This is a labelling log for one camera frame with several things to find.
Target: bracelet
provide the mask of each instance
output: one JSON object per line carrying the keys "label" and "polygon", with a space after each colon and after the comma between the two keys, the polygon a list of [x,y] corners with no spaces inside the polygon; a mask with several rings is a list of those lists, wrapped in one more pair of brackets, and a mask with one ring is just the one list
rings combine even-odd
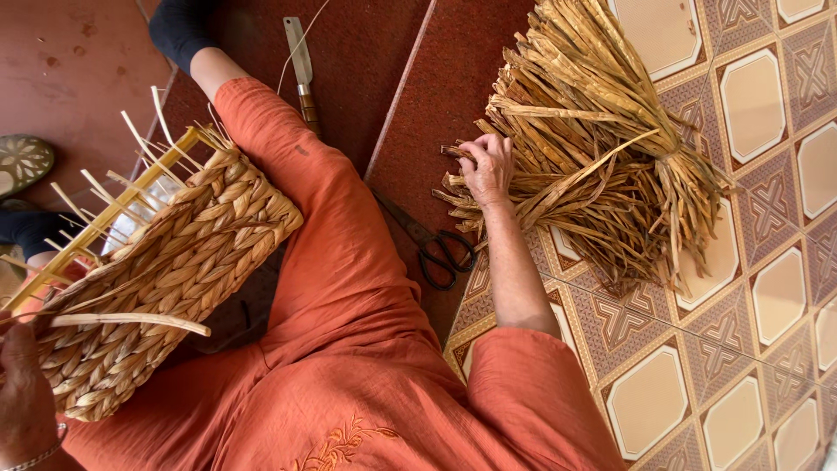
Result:
{"label": "bracelet", "polygon": [[26,463],[21,463],[17,466],[12,466],[11,468],[6,468],[3,471],[23,471],[24,469],[32,468],[34,465],[44,461],[46,458],[49,458],[53,455],[53,453],[57,452],[59,448],[61,448],[61,443],[64,442],[64,438],[67,437],[67,424],[61,422],[58,424],[58,441],[55,442],[55,445],[49,447],[49,450],[39,454],[35,458],[30,459]]}

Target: wooden knife handle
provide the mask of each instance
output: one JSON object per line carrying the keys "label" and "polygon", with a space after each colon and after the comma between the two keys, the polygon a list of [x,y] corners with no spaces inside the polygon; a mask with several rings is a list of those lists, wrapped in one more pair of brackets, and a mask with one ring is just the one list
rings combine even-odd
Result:
{"label": "wooden knife handle", "polygon": [[300,94],[300,109],[302,110],[302,119],[306,120],[308,129],[311,129],[318,138],[322,139],[322,130],[320,129],[320,119],[316,115],[316,106],[314,106],[314,98],[311,93]]}

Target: scissors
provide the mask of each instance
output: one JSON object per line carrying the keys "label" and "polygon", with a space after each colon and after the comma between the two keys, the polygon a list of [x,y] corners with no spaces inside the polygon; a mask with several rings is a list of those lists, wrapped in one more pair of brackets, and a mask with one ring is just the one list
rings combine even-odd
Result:
{"label": "scissors", "polygon": [[[393,218],[395,218],[398,222],[398,225],[400,225],[407,232],[410,238],[413,239],[413,242],[415,242],[418,246],[418,262],[421,264],[421,272],[424,274],[424,279],[430,283],[430,286],[440,291],[448,291],[456,284],[456,272],[466,273],[470,272],[474,268],[474,262],[476,260],[474,246],[472,246],[463,236],[454,234],[453,232],[448,232],[447,230],[440,230],[438,234],[433,234],[429,230],[425,229],[424,226],[419,224],[418,221],[413,219],[412,216],[408,215],[407,211],[402,210],[400,206],[390,201],[386,196],[378,193],[375,189],[371,190],[372,194],[375,195],[375,198],[383,204],[383,207],[389,211],[389,214],[393,215]],[[454,256],[450,253],[448,245],[444,242],[445,239],[459,242],[470,253],[470,264],[467,267],[461,266],[454,259]],[[447,261],[440,260],[438,257],[427,251],[427,246],[431,242],[435,242],[439,245],[439,247],[441,247],[442,252],[444,253],[444,258],[446,258]],[[431,261],[447,273],[450,273],[450,283],[437,283],[430,276],[430,273],[427,270],[428,261]]]}

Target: knife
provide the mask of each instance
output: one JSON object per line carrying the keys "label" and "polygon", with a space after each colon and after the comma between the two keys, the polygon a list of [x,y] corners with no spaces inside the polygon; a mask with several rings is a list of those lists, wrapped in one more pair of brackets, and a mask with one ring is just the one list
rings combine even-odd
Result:
{"label": "knife", "polygon": [[316,115],[316,107],[314,106],[314,99],[311,97],[311,88],[309,84],[314,78],[314,71],[311,69],[311,56],[308,55],[308,44],[303,38],[302,24],[297,17],[284,17],[282,23],[285,24],[285,35],[288,37],[288,46],[292,56],[290,59],[294,62],[294,72],[296,73],[296,92],[300,95],[300,109],[302,110],[302,118],[306,120],[308,129],[311,129],[317,137],[322,139],[322,131],[320,129],[320,120]]}

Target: hand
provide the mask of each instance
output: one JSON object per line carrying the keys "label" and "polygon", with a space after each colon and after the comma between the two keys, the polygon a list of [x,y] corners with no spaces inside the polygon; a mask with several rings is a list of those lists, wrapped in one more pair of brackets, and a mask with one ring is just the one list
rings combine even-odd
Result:
{"label": "hand", "polygon": [[460,144],[476,159],[476,167],[468,158],[461,158],[465,184],[477,204],[485,210],[495,204],[509,201],[509,183],[515,173],[511,155],[511,138],[502,139],[499,134],[485,134],[473,142]]}
{"label": "hand", "polygon": [[[0,319],[8,316],[8,312],[0,313]],[[35,458],[58,440],[55,399],[41,372],[32,328],[12,324],[3,340],[0,365],[6,371],[6,383],[0,385],[0,469]]]}

